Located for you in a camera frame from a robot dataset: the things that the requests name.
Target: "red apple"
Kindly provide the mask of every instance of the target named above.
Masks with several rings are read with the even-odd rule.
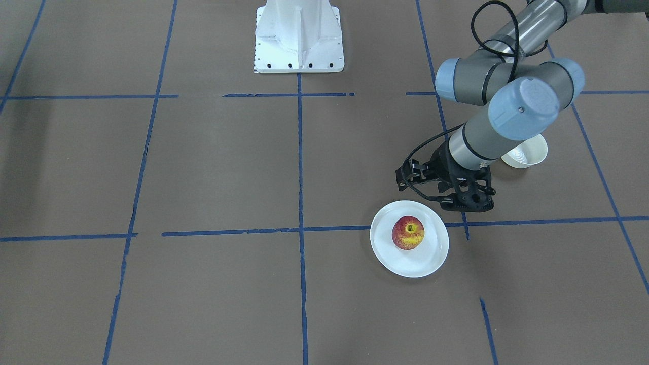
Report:
[[[413,249],[423,240],[424,225],[415,217],[401,217],[392,228],[392,241],[400,249]]]

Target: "round plate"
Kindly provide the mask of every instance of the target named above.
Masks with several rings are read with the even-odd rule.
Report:
[[[392,228],[404,216],[413,216],[424,225],[424,240],[411,250],[400,249],[392,241]],[[442,266],[448,254],[444,222],[432,209],[416,201],[395,201],[381,208],[372,221],[369,239],[378,260],[405,277],[430,275]]]

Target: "light blue joint cap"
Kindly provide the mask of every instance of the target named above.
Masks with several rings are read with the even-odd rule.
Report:
[[[582,67],[579,66],[577,62],[568,58],[555,58],[550,62],[556,63],[557,65],[560,65],[566,71],[568,71],[568,74],[572,79],[572,89],[574,90],[572,94],[572,101],[570,101],[571,103],[573,103],[574,100],[577,99],[579,94],[582,92],[583,87],[586,85],[586,75],[584,75]]]
[[[435,91],[440,97],[446,100],[455,98],[455,67],[458,65],[459,58],[450,58],[439,67],[435,76]]]
[[[489,121],[509,140],[525,141],[559,115],[559,98],[552,87],[535,77],[519,77],[503,86],[489,102]]]

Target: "plate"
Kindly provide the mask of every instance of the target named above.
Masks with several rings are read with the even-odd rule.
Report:
[[[424,240],[411,250],[398,248],[392,241],[397,220],[413,216],[424,225]],[[376,213],[369,230],[372,250],[390,271],[404,277],[424,277],[439,269],[448,255],[448,231],[442,219],[416,201],[390,203]]]

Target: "cable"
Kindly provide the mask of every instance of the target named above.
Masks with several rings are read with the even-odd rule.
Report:
[[[457,125],[457,126],[451,128],[451,129],[447,130],[446,132],[439,133],[439,134],[429,138],[427,141],[423,142],[422,144],[418,145],[414,150],[412,150],[412,152],[404,160],[404,163],[401,164],[401,169],[400,169],[400,171],[401,171],[401,179],[403,179],[403,181],[408,185],[409,188],[411,188],[415,193],[417,193],[417,195],[421,196],[425,200],[437,201],[438,203],[441,203],[442,200],[444,200],[446,197],[443,197],[443,196],[429,196],[429,195],[426,195],[426,194],[422,193],[421,190],[417,189],[414,185],[412,185],[412,183],[409,180],[406,179],[406,170],[405,170],[406,165],[408,165],[408,163],[410,162],[410,158],[417,151],[422,149],[422,147],[424,147],[425,145],[429,144],[430,142],[433,142],[434,140],[436,140],[436,139],[438,139],[438,138],[440,138],[442,136],[446,136],[448,133],[455,132],[456,130],[462,128],[463,125],[464,125],[464,123],[462,123],[460,125]]]
[[[484,44],[483,41],[480,40],[480,37],[478,37],[478,33],[476,32],[476,18],[478,17],[478,14],[484,8],[486,8],[489,5],[500,5],[505,10],[507,10],[507,13],[511,17],[511,21],[514,24],[514,50],[513,53],[505,53],[505,52],[500,52],[496,51],[495,49],[492,49],[490,47],[487,47],[487,45]],[[473,18],[471,18],[471,34],[473,34],[473,38],[478,42],[480,47],[485,49],[488,52],[493,53],[494,55],[498,55],[501,57],[512,57],[514,58],[514,62],[511,65],[511,72],[509,73],[509,81],[512,81],[514,79],[514,74],[516,73],[516,68],[519,65],[519,57],[520,57],[520,32],[519,32],[519,21],[516,19],[516,14],[514,14],[514,11],[509,7],[509,5],[503,3],[502,1],[499,0],[491,0],[487,1],[486,3],[482,4],[476,12],[473,14]]]

